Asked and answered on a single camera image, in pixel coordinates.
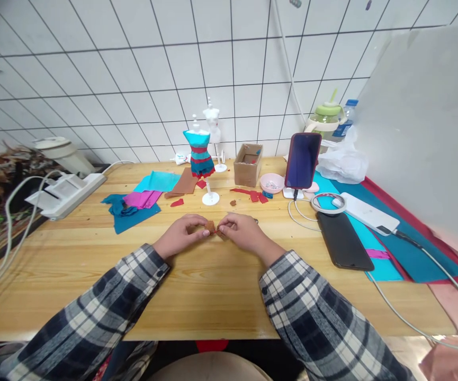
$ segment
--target white plastic bag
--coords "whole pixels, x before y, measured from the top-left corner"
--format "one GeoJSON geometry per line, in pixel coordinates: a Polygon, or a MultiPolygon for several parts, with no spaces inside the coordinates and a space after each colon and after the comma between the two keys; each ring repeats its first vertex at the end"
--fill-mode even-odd
{"type": "Polygon", "coordinates": [[[365,179],[368,170],[368,158],[356,151],[354,142],[357,133],[352,126],[340,143],[322,140],[321,145],[328,147],[326,153],[319,155],[316,170],[328,179],[337,180],[344,184],[359,184],[365,179]]]}

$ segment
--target shirt sleeve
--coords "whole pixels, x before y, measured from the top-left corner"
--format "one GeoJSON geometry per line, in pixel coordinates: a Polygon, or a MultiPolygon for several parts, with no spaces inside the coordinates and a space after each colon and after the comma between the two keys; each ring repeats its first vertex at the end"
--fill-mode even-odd
{"type": "Polygon", "coordinates": [[[414,380],[361,312],[294,251],[259,283],[271,323],[310,379],[414,380]]]}
{"type": "Polygon", "coordinates": [[[143,245],[4,360],[0,377],[12,381],[86,379],[132,329],[168,271],[154,248],[143,245]]]}

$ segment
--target person's right hand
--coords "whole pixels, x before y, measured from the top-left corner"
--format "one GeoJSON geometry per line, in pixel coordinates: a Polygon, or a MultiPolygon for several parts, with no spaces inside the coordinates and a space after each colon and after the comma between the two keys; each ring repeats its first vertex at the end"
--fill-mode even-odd
{"type": "Polygon", "coordinates": [[[280,245],[264,234],[249,215],[229,213],[218,224],[218,230],[241,249],[257,255],[268,267],[285,253],[280,245]]]}

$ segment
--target teal and red dress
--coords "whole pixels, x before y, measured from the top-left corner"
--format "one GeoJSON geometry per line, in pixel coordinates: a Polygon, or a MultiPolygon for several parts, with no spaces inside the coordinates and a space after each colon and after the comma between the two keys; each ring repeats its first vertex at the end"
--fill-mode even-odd
{"type": "Polygon", "coordinates": [[[214,163],[208,152],[209,134],[200,135],[183,131],[183,135],[192,148],[192,158],[190,159],[192,176],[197,178],[211,176],[214,172],[214,163]]]}

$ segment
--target hand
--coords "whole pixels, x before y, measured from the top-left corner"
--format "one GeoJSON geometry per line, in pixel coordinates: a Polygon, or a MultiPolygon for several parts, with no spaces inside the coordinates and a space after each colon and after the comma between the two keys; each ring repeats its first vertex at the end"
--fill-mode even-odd
{"type": "Polygon", "coordinates": [[[158,241],[153,244],[155,251],[163,259],[167,259],[186,249],[191,244],[200,241],[209,236],[209,230],[197,230],[189,234],[188,228],[192,226],[206,226],[207,219],[198,214],[185,214],[179,220],[176,220],[167,229],[158,241]]]}
{"type": "Polygon", "coordinates": [[[268,267],[285,253],[249,215],[229,213],[220,221],[218,229],[239,248],[256,254],[268,267]]]}

